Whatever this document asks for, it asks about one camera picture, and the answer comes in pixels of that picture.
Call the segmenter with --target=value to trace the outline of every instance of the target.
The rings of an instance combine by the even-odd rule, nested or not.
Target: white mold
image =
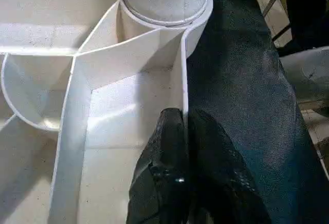
[[[186,120],[186,59],[212,0],[170,28],[123,0],[0,0],[0,9],[0,197],[12,203],[0,202],[0,223],[125,223],[160,112],[177,107]]]

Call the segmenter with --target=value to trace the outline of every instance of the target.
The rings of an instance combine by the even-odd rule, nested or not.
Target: white plastic surface
[[[72,57],[7,54],[2,90],[14,112],[28,124],[59,129]]]
[[[212,0],[172,28],[141,20],[123,0],[0,0],[0,9],[0,170],[10,176],[0,176],[0,197],[23,192],[0,203],[0,223],[125,223],[160,112],[177,107],[186,119],[186,58]]]
[[[56,142],[12,116],[0,145],[0,223],[46,223]]]

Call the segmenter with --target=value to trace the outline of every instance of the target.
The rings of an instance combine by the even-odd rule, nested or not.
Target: dark fabric
[[[215,224],[271,223],[241,154],[202,110],[189,112],[189,146],[197,202]]]
[[[287,0],[293,40],[279,48],[281,57],[329,45],[326,0]]]
[[[329,223],[328,181],[255,0],[214,0],[188,59],[190,108],[243,156],[272,223]]]
[[[189,184],[182,115],[177,108],[167,108],[161,112],[155,131],[137,161],[126,223],[186,223]]]

